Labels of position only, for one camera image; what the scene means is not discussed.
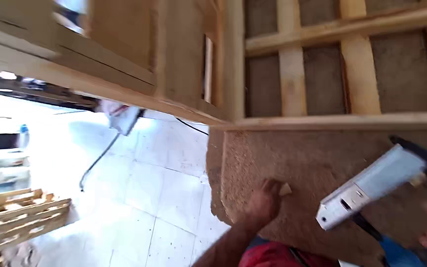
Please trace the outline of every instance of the floor tile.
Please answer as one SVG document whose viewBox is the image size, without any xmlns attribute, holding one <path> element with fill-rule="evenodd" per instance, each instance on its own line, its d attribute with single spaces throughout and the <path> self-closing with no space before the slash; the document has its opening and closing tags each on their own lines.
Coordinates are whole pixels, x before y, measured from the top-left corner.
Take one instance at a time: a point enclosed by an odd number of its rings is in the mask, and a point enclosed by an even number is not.
<svg viewBox="0 0 427 267">
<path fill-rule="evenodd" d="M 132 209 L 118 226 L 114 249 L 128 257 L 135 266 L 144 266 L 148 258 L 149 244 L 155 218 L 138 209 Z"/>
<path fill-rule="evenodd" d="M 201 238 L 209 240 L 210 242 L 215 242 L 223 233 L 230 229 L 230 226 L 221 222 L 212 214 L 210 208 L 212 202 L 212 189 L 208 184 L 203 185 L 203 187 L 204 194 L 202 195 L 199 221 L 195 233 Z"/>
<path fill-rule="evenodd" d="M 135 162 L 128 179 L 125 203 L 151 215 L 157 215 L 166 169 Z"/>
<path fill-rule="evenodd" d="M 123 203 L 133 166 L 132 158 L 104 155 L 86 176 L 85 191 Z"/>
<path fill-rule="evenodd" d="M 156 219 L 146 267 L 189 266 L 194 235 Z"/>
<path fill-rule="evenodd" d="M 145 267 L 145 264 L 146 263 L 137 264 L 134 260 L 128 258 L 116 249 L 113 251 L 110 261 L 110 267 Z"/>
<path fill-rule="evenodd" d="M 173 122 L 140 118 L 133 131 L 138 133 L 135 158 L 138 161 L 165 167 L 171 147 L 169 135 Z"/>
<path fill-rule="evenodd" d="M 205 173 L 205 155 L 208 136 L 180 122 L 171 122 L 169 154 L 166 167 L 182 173 L 201 177 Z M 206 125 L 193 127 L 208 131 Z"/>
<path fill-rule="evenodd" d="M 203 191 L 197 177 L 166 169 L 157 216 L 195 233 Z"/>
<path fill-rule="evenodd" d="M 193 242 L 192 257 L 190 264 L 193 265 L 215 242 L 211 242 L 206 238 L 196 236 Z"/>
</svg>

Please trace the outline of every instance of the person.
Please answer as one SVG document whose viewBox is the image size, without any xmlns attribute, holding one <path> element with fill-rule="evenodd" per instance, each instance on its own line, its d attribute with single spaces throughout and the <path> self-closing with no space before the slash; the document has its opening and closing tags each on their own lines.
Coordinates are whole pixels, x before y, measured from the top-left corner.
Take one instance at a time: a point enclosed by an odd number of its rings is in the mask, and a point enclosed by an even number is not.
<svg viewBox="0 0 427 267">
<path fill-rule="evenodd" d="M 277 180 L 263 180 L 252 192 L 240 219 L 192 267 L 340 266 L 338 260 L 304 252 L 257 236 L 257 233 L 279 214 L 281 186 L 282 183 Z M 419 241 L 427 248 L 427 233 Z"/>
</svg>

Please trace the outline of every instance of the wooden frame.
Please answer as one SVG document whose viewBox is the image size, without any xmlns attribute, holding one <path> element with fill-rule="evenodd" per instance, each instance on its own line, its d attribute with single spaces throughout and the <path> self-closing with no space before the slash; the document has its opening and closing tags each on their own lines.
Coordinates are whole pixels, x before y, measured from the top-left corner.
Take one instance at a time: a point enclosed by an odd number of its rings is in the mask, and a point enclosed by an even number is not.
<svg viewBox="0 0 427 267">
<path fill-rule="evenodd" d="M 301 27 L 297 0 L 277 0 L 278 33 L 245 40 L 246 57 L 278 53 L 282 117 L 242 118 L 220 130 L 427 129 L 427 112 L 382 114 L 368 35 L 427 27 L 427 2 L 367 15 L 365 0 L 340 0 L 341 18 Z M 302 46 L 340 41 L 350 114 L 307 116 Z"/>
<path fill-rule="evenodd" d="M 70 199 L 56 200 L 41 189 L 0 194 L 0 252 L 65 225 Z"/>
<path fill-rule="evenodd" d="M 291 129 L 318 130 L 330 129 L 331 124 L 336 125 L 334 129 L 341 129 L 344 124 L 358 128 L 369 124 L 388 127 L 391 122 L 427 125 L 427 121 L 421 121 L 427 120 L 427 113 L 381 115 L 374 59 L 367 37 L 427 27 L 427 2 L 366 14 L 364 0 L 341 0 L 340 20 L 301 27 L 299 0 L 276 1 L 278 33 L 245 39 L 242 0 L 158 0 L 152 5 L 147 4 L 149 0 L 136 0 L 137 6 L 150 13 L 149 19 L 139 18 L 147 25 L 138 23 L 142 26 L 133 32 L 143 42 L 128 44 L 139 49 L 139 60 L 137 56 L 123 57 L 126 47 L 120 47 L 119 43 L 104 43 L 103 36 L 117 36 L 127 42 L 119 31 L 93 28 L 110 19 L 106 15 L 109 12 L 97 9 L 89 18 L 92 28 L 87 35 L 94 34 L 93 40 L 60 25 L 50 26 L 52 23 L 41 16 L 28 16 L 27 23 L 32 25 L 28 31 L 43 32 L 42 26 L 33 27 L 42 20 L 42 25 L 50 27 L 50 35 L 44 32 L 41 45 L 40 38 L 28 37 L 20 28 L 7 24 L 0 27 L 0 71 L 69 87 L 78 94 L 170 113 L 219 129 L 268 129 L 267 124 L 270 129 L 290 125 Z M 3 15 L 7 15 L 8 9 L 1 9 Z M 126 28 L 132 21 L 110 22 Z M 207 64 L 203 51 L 206 36 L 212 41 L 207 53 L 211 61 Z M 341 43 L 351 114 L 307 116 L 302 47 L 337 41 Z M 150 64 L 146 58 L 147 45 Z M 246 119 L 245 56 L 271 52 L 279 55 L 282 117 Z M 203 64 L 211 70 L 204 70 Z"/>
</svg>

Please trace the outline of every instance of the black cable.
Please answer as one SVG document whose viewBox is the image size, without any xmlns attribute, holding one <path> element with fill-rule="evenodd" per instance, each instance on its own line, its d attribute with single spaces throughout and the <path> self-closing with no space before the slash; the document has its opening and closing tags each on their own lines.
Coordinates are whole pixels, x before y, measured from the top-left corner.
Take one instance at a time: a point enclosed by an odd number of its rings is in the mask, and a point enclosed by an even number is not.
<svg viewBox="0 0 427 267">
<path fill-rule="evenodd" d="M 201 133 L 203 133 L 203 134 L 205 134 L 205 135 L 209 135 L 208 133 L 206 133 L 206 132 L 203 132 L 203 131 L 201 131 L 201 130 L 199 130 L 199 129 L 197 129 L 197 128 L 195 128 L 195 127 L 193 127 L 193 126 L 191 126 L 191 125 L 189 125 L 189 124 L 187 124 L 187 123 L 185 123 L 184 121 L 182 121 L 181 119 L 179 119 L 179 118 L 176 118 L 178 121 L 180 121 L 181 123 L 183 123 L 183 124 L 185 124 L 185 125 L 187 125 L 187 126 L 189 126 L 189 127 L 191 127 L 192 129 L 194 129 L 194 130 L 196 130 L 196 131 L 199 131 L 199 132 L 201 132 Z"/>
<path fill-rule="evenodd" d="M 85 173 L 83 174 L 82 178 L 80 179 L 80 182 L 78 183 L 78 186 L 80 187 L 80 192 L 84 192 L 84 180 L 87 176 L 87 174 L 92 170 L 92 168 L 95 166 L 95 164 L 97 164 L 97 162 L 103 158 L 103 156 L 108 152 L 108 150 L 113 146 L 113 144 L 115 143 L 115 141 L 118 139 L 118 137 L 120 136 L 120 133 L 117 133 L 115 138 L 113 138 L 113 140 L 110 142 L 110 144 L 105 148 L 105 150 L 103 151 L 103 153 L 92 163 L 92 165 L 85 171 Z"/>
</svg>

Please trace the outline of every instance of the unfinished wooden structure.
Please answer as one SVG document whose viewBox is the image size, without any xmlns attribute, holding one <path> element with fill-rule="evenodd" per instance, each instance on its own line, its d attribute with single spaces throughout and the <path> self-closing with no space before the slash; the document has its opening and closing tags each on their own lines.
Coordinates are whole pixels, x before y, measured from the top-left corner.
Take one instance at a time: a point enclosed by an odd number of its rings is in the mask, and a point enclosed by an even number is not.
<svg viewBox="0 0 427 267">
<path fill-rule="evenodd" d="M 427 1 L 271 0 L 251 10 L 254 2 L 91 0 L 80 35 L 56 22 L 52 0 L 2 0 L 0 71 L 224 130 L 427 128 L 427 107 L 388 108 L 381 91 L 394 85 L 373 45 L 382 34 L 427 31 Z M 269 10 L 274 19 L 263 19 Z M 321 45 L 335 45 L 333 56 L 316 58 Z M 341 84 L 308 63 L 327 58 Z M 324 110 L 313 95 L 341 100 Z"/>
<path fill-rule="evenodd" d="M 0 252 L 65 225 L 70 199 L 57 200 L 41 189 L 0 194 Z"/>
</svg>

